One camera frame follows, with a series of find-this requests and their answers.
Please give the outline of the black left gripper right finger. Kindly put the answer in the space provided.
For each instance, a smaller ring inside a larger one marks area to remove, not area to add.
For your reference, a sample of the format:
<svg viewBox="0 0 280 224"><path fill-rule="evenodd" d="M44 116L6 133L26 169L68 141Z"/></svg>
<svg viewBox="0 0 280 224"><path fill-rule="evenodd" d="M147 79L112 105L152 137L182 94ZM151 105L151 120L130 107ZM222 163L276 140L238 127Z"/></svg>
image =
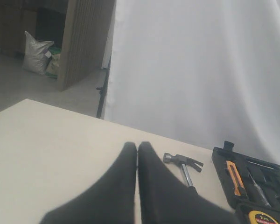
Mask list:
<svg viewBox="0 0 280 224"><path fill-rule="evenodd" d="M138 148L138 183L144 224L238 224L235 215L199 196L163 164L150 142Z"/></svg>

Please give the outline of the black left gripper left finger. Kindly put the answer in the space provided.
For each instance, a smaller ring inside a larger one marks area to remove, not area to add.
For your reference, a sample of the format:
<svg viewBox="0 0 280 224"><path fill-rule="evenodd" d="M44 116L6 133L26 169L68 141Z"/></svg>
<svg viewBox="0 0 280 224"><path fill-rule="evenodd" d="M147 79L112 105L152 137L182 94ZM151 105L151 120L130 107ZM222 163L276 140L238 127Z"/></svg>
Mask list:
<svg viewBox="0 0 280 224"><path fill-rule="evenodd" d="M85 192L48 212L42 224L132 224L137 148L126 142L110 168Z"/></svg>

